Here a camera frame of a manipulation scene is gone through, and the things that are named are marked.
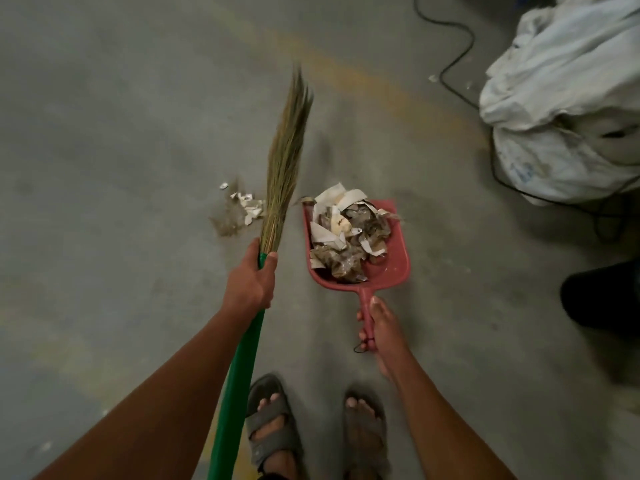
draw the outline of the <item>green broom handle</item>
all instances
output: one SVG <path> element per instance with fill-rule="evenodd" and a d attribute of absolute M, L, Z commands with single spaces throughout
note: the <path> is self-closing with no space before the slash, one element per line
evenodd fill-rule
<path fill-rule="evenodd" d="M 267 255 L 260 253 L 258 258 L 260 269 L 264 266 L 265 259 Z M 234 474 L 263 318 L 264 310 L 261 310 L 249 325 L 249 329 L 244 332 L 229 368 L 207 480 L 231 480 Z"/>

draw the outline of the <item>red dustpan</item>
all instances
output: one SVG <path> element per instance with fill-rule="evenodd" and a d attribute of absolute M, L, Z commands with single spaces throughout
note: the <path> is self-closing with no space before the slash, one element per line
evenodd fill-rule
<path fill-rule="evenodd" d="M 390 200 L 372 200 L 370 202 L 377 209 L 385 209 L 392 214 L 396 213 L 396 206 Z M 371 297 L 377 290 L 391 288 L 404 282 L 409 277 L 411 270 L 409 255 L 406 252 L 404 237 L 400 229 L 400 222 L 397 219 L 389 219 L 391 235 L 387 240 L 387 253 L 378 257 L 375 264 L 369 261 L 363 263 L 362 269 L 368 281 L 356 284 L 338 283 L 329 270 L 311 269 L 309 250 L 313 249 L 313 246 L 309 234 L 309 222 L 311 222 L 313 215 L 313 205 L 303 205 L 302 209 L 305 220 L 305 239 L 307 241 L 307 267 L 311 277 L 318 284 L 330 290 L 353 291 L 358 294 L 360 309 L 364 318 L 364 329 L 367 332 L 367 343 L 373 346 L 370 342 L 373 340 L 373 320 L 369 313 Z"/>

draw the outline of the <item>straw broom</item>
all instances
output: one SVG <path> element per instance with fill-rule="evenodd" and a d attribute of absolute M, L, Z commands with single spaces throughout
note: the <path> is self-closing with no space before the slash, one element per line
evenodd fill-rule
<path fill-rule="evenodd" d="M 260 268 L 267 254 L 277 251 L 280 244 L 287 208 L 296 188 L 300 152 L 312 103 L 313 95 L 302 79 L 300 68 L 296 68 L 287 104 L 269 150 L 266 217 L 260 233 Z M 208 480 L 231 480 L 233 475 L 263 318 L 264 310 L 256 315 L 245 332 L 229 368 Z"/>

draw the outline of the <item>sandal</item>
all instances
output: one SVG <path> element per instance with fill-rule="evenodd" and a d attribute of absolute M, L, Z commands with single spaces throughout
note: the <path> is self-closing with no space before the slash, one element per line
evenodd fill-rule
<path fill-rule="evenodd" d="M 260 400 L 269 400 L 271 395 L 276 392 L 279 394 L 278 398 L 258 411 Z M 285 416 L 282 428 L 260 440 L 253 441 L 251 439 L 256 431 L 280 415 Z M 290 450 L 296 458 L 296 464 L 300 465 L 303 451 L 296 421 L 293 418 L 282 384 L 274 374 L 262 376 L 252 384 L 249 390 L 244 423 L 249 434 L 251 462 L 258 468 L 258 472 L 264 473 L 264 461 L 279 450 Z"/>
<path fill-rule="evenodd" d="M 350 397 L 354 397 L 358 401 L 363 399 L 373 409 L 375 416 L 372 416 L 369 411 L 347 406 L 346 402 Z M 378 436 L 382 446 L 379 449 L 372 449 L 351 441 L 349 438 L 350 428 L 360 428 Z M 354 470 L 374 472 L 377 478 L 385 478 L 390 471 L 387 458 L 387 418 L 382 402 L 372 390 L 363 385 L 352 385 L 347 389 L 342 400 L 342 429 L 344 435 L 344 478 L 349 478 L 350 473 Z"/>

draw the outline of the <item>electrical cord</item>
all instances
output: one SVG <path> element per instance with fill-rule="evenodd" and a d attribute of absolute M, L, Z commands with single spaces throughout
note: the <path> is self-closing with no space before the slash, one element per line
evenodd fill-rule
<path fill-rule="evenodd" d="M 460 93 L 455 88 L 450 86 L 449 83 L 444 79 L 445 74 L 450 69 L 452 69 L 457 63 L 459 63 L 460 60 L 462 60 L 462 58 L 465 55 L 467 55 L 471 51 L 471 49 L 474 47 L 474 44 L 476 42 L 476 34 L 474 33 L 473 30 L 471 30 L 471 28 L 469 28 L 468 25 L 466 25 L 464 23 L 453 22 L 453 21 L 450 21 L 450 20 L 437 20 L 436 18 L 431 18 L 430 16 L 425 15 L 424 12 L 422 12 L 422 10 L 420 10 L 419 0 L 413 0 L 413 10 L 414 10 L 415 14 L 418 15 L 418 17 L 420 17 L 422 20 L 424 20 L 427 23 L 432 23 L 434 25 L 440 25 L 440 26 L 443 26 L 443 27 L 451 27 L 451 28 L 454 28 L 454 29 L 461 30 L 464 33 L 466 33 L 467 35 L 469 35 L 469 42 L 468 42 L 467 46 L 465 47 L 465 49 L 460 53 L 460 55 L 458 55 L 455 59 L 453 59 L 452 62 L 450 62 L 446 67 L 444 67 L 444 69 L 442 69 L 440 71 L 440 74 L 438 75 L 438 79 L 439 79 L 440 83 L 443 85 L 443 87 L 446 90 L 448 90 L 453 95 L 459 97 L 460 100 L 464 101 L 465 103 L 467 103 L 472 108 L 479 110 L 480 108 L 479 108 L 478 104 L 476 104 L 475 102 L 471 101 L 464 94 Z M 501 186 L 503 186 L 503 187 L 505 187 L 505 188 L 507 188 L 509 190 L 512 190 L 514 192 L 517 192 L 520 195 L 524 195 L 526 197 L 535 198 L 535 199 L 538 199 L 538 200 L 541 200 L 541 201 L 544 201 L 544 202 L 548 202 L 548 203 L 553 203 L 555 205 L 560 205 L 562 207 L 569 207 L 571 209 L 578 210 L 578 211 L 582 212 L 583 214 L 587 214 L 587 215 L 591 216 L 591 218 L 593 220 L 593 231 L 596 234 L 596 236 L 597 236 L 597 238 L 598 238 L 598 240 L 600 242 L 602 242 L 604 244 L 610 244 L 610 243 L 619 241 L 620 237 L 622 236 L 622 234 L 624 233 L 625 229 L 627 228 L 627 224 L 629 222 L 629 219 L 631 219 L 631 218 L 636 218 L 636 219 L 640 218 L 640 214 L 632 214 L 632 209 L 633 209 L 633 199 L 632 199 L 632 197 L 630 195 L 628 195 L 628 194 L 623 194 L 622 193 L 629 186 L 631 186 L 632 184 L 635 184 L 638 180 L 640 180 L 640 175 L 637 176 L 637 177 L 630 178 L 623 185 L 621 185 L 617 190 L 615 190 L 613 193 L 611 193 L 610 195 L 608 195 L 607 197 L 602 199 L 599 202 L 598 207 L 597 207 L 596 210 L 589 210 L 589 209 L 586 209 L 585 207 L 582 207 L 582 206 L 580 206 L 578 204 L 560 202 L 560 201 L 551 200 L 551 199 L 544 198 L 544 197 L 539 197 L 537 195 L 533 195 L 533 194 L 530 194 L 528 192 L 524 192 L 522 190 L 517 189 L 513 185 L 508 184 L 504 180 L 501 180 L 500 177 L 498 177 L 498 174 L 497 174 L 497 171 L 496 171 L 496 167 L 495 167 L 495 160 L 496 160 L 497 155 L 496 155 L 496 152 L 495 152 L 495 143 L 493 141 L 493 135 L 490 136 L 489 140 L 490 140 L 489 161 L 490 161 L 490 165 L 491 165 L 491 174 L 492 174 L 493 179 L 499 185 L 501 185 Z M 604 209 L 607 207 L 607 205 L 611 202 L 611 200 L 615 196 L 620 196 L 622 213 L 620 213 L 620 214 L 608 214 L 608 213 L 605 213 Z M 602 229 L 600 228 L 601 219 L 618 219 L 618 224 L 614 228 L 614 231 L 613 231 L 613 233 L 611 235 L 604 235 L 603 234 Z"/>

